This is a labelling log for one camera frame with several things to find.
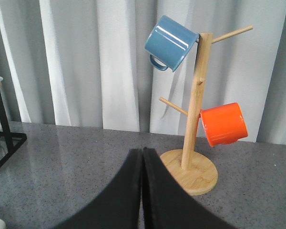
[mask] blue mug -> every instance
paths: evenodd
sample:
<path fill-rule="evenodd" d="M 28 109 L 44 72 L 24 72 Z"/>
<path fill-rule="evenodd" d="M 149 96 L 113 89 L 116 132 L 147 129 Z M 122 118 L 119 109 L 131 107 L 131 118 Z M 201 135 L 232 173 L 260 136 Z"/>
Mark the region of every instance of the blue mug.
<path fill-rule="evenodd" d="M 198 37 L 198 33 L 164 15 L 152 30 L 144 48 L 149 52 L 149 59 L 155 68 L 161 71 L 171 68 L 174 72 Z"/>

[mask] curtain fold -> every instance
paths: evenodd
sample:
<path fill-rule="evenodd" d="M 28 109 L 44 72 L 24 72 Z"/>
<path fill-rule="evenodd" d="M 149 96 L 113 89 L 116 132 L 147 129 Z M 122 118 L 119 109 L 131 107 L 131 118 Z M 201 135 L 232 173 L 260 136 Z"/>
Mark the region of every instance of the curtain fold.
<path fill-rule="evenodd" d="M 162 15 L 214 37 L 254 26 L 212 45 L 203 109 L 238 102 L 256 141 L 286 0 L 0 0 L 9 119 L 184 135 L 186 116 L 158 99 L 188 109 L 197 45 L 176 72 L 153 69 L 144 43 Z"/>

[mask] speckled countertop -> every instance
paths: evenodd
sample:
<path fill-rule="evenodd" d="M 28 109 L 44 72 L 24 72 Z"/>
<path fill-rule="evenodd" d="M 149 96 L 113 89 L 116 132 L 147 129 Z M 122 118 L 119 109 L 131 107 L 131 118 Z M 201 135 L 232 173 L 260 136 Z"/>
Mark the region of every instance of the speckled countertop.
<path fill-rule="evenodd" d="M 15 122 L 10 127 L 28 140 L 0 169 L 0 218 L 7 229 L 48 229 L 74 214 L 110 182 L 130 148 L 162 154 L 183 146 L 182 136 Z M 286 146 L 236 142 L 211 148 L 198 138 L 196 151 L 214 162 L 219 179 L 194 199 L 237 228 L 286 229 Z"/>

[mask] black frame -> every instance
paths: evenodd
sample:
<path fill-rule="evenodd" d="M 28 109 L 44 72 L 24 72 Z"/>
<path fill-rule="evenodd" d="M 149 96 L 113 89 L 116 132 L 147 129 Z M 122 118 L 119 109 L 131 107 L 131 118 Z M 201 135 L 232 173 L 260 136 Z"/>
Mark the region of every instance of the black frame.
<path fill-rule="evenodd" d="M 4 137 L 8 153 L 0 159 L 0 168 L 5 162 L 19 149 L 19 147 L 27 140 L 27 135 L 24 133 L 13 133 L 10 131 L 9 122 L 5 113 L 1 92 L 0 92 L 0 122 L 2 131 L 0 137 Z"/>

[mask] orange enamel mug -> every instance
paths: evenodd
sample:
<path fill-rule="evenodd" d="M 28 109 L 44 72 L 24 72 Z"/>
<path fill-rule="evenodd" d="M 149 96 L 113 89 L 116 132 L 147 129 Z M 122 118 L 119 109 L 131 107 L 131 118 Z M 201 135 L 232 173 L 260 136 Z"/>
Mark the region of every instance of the orange enamel mug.
<path fill-rule="evenodd" d="M 200 117 L 211 147 L 230 144 L 248 136 L 238 103 L 201 110 Z"/>

